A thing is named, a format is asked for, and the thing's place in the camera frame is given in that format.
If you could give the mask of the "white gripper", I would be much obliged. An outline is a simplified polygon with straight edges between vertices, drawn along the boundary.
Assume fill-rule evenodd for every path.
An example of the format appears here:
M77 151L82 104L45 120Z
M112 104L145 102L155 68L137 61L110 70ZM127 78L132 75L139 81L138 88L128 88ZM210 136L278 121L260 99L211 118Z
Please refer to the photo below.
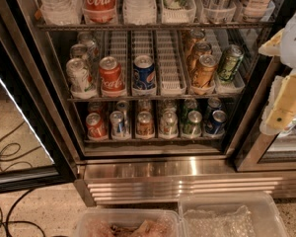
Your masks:
M284 30L278 31L259 48L259 54L279 56L283 64L296 69L296 13ZM263 110L259 131L275 135L283 131L296 117L296 70L276 76L271 84L268 102Z

